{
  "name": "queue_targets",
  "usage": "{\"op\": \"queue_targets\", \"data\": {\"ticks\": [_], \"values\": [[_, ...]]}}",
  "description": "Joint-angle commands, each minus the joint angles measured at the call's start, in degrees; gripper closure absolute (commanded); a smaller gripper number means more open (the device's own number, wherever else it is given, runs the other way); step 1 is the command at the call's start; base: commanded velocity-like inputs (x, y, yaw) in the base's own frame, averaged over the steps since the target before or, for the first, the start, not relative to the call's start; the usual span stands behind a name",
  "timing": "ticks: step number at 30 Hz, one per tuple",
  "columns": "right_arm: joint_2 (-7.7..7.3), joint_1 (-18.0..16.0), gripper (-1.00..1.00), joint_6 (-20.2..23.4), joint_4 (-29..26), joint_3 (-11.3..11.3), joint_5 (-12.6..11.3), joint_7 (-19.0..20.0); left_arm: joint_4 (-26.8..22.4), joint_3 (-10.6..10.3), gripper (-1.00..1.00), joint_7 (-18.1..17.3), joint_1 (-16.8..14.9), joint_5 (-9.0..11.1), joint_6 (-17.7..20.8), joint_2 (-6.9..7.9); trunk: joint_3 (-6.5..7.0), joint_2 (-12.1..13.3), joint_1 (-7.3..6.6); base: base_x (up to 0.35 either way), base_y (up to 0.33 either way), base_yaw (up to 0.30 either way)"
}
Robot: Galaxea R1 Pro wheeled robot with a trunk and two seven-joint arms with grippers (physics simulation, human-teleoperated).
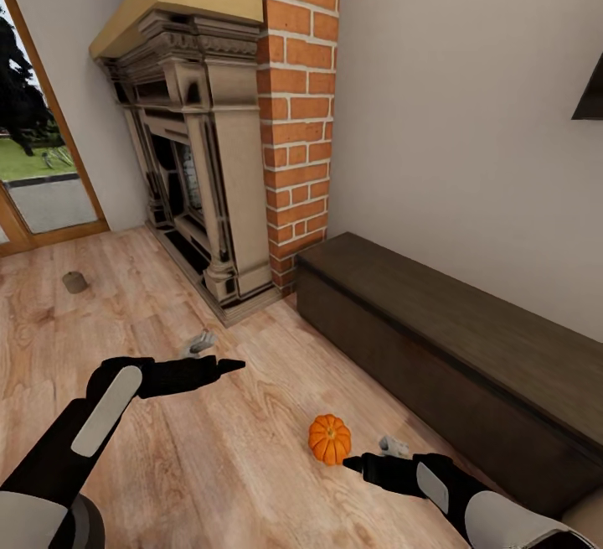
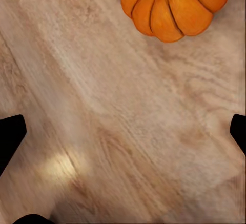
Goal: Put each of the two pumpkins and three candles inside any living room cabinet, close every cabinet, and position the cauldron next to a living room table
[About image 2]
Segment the pumpkin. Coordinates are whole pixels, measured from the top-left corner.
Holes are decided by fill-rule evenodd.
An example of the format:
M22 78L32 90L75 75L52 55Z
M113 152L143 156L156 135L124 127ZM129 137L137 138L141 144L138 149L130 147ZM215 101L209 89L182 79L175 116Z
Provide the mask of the pumpkin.
M227 0L121 0L124 13L136 29L163 43L202 34L209 28L213 14L226 3Z

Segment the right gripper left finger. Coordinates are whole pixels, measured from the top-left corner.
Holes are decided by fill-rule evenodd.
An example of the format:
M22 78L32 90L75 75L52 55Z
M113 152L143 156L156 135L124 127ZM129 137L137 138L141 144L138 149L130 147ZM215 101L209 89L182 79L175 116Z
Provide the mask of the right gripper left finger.
M0 120L0 176L27 133L23 115Z

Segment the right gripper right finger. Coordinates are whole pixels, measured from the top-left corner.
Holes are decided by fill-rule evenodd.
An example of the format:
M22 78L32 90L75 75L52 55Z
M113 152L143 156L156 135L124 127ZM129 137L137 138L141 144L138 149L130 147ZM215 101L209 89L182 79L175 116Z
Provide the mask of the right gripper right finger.
M234 114L230 133L246 155L246 116Z

